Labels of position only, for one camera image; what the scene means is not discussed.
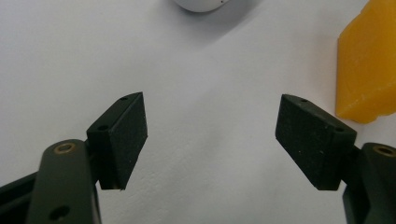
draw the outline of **white table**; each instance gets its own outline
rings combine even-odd
[[[282,93],[333,114],[337,37],[366,0],[231,0],[193,14],[170,0],[0,1],[0,185],[45,148],[84,140],[142,91],[148,141],[104,223],[345,223],[342,193],[312,187],[275,139]],[[396,146],[396,116],[357,146]]]

